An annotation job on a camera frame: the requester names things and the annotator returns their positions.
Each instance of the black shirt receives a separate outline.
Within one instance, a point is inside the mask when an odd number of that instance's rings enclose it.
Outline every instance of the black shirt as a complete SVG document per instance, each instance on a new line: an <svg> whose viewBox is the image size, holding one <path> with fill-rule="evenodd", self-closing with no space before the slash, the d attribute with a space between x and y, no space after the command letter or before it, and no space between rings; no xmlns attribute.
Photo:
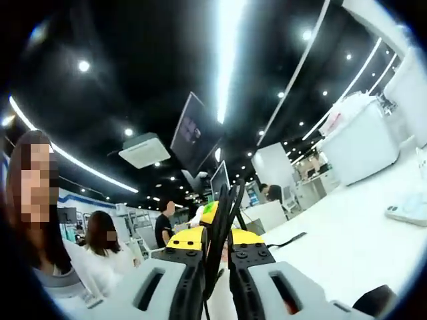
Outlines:
<svg viewBox="0 0 427 320"><path fill-rule="evenodd" d="M279 185L270 185L267 193L267 200L279 200L280 204L282 204L282 188Z"/></svg>
<svg viewBox="0 0 427 320"><path fill-rule="evenodd" d="M173 236L171 223L164 214L161 214L155 220L154 235L159 249L166 247L165 241L163 241L163 237L161 236L162 231L167 231L169 237Z"/></svg>

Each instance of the white wall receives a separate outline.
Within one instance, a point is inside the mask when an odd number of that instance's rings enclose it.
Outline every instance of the white wall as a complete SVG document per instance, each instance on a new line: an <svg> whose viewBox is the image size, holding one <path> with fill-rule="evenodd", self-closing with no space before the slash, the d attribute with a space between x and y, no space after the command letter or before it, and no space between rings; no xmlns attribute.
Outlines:
<svg viewBox="0 0 427 320"><path fill-rule="evenodd" d="M261 183L294 188L294 168L280 143L258 150L252 157L252 165Z"/></svg>
<svg viewBox="0 0 427 320"><path fill-rule="evenodd" d="M403 59L408 42L393 18L375 0L344 0L342 7L359 23L381 37Z"/></svg>

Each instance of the long dark hair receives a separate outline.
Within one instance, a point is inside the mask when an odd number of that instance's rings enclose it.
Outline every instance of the long dark hair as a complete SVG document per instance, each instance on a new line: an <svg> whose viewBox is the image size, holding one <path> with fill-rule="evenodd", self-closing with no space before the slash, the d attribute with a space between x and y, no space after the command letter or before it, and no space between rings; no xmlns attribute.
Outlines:
<svg viewBox="0 0 427 320"><path fill-rule="evenodd" d="M97 255L106 257L107 250L114 253L120 251L119 241L117 240L117 231L115 230L113 219L104 211L98 210L91 214L89 218L89 228L87 230L87 245ZM107 232L114 232L115 239L109 240Z"/></svg>
<svg viewBox="0 0 427 320"><path fill-rule="evenodd" d="M9 162L6 180L7 213L14 226L21 249L29 264L40 268L41 261L37 250L27 236L29 222L22 221L21 212L21 172L31 168L31 145L50 145L47 136L38 130L28 131L18 140ZM59 228L57 198L59 174L54 153L49 154L49 187L51 202L49 204L49 222L41 223L44 236L44 250L47 260L62 273L71 269L71 260L65 250Z"/></svg>

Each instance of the computer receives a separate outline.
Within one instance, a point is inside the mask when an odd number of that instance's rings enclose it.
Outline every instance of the computer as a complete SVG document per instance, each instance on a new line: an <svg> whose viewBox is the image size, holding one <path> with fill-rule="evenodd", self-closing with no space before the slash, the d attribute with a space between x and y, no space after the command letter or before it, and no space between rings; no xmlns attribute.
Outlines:
<svg viewBox="0 0 427 320"><path fill-rule="evenodd" d="M220 199L221 187L224 184L227 186L227 190L230 190L230 181L228 180L226 162L222 161L211 178L211 190L214 201Z"/></svg>

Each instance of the monitor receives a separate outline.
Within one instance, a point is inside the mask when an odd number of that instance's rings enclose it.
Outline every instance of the monitor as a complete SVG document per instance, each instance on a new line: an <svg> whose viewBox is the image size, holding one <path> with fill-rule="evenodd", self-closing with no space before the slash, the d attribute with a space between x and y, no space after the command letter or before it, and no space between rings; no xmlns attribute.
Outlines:
<svg viewBox="0 0 427 320"><path fill-rule="evenodd" d="M171 150L191 176L196 177L223 134L221 124L190 92L172 138Z"/></svg>
<svg viewBox="0 0 427 320"><path fill-rule="evenodd" d="M211 179L212 197L214 201L220 199L221 187L224 184L227 186L227 190L230 190L230 181L228 180L226 162L222 161Z"/></svg>

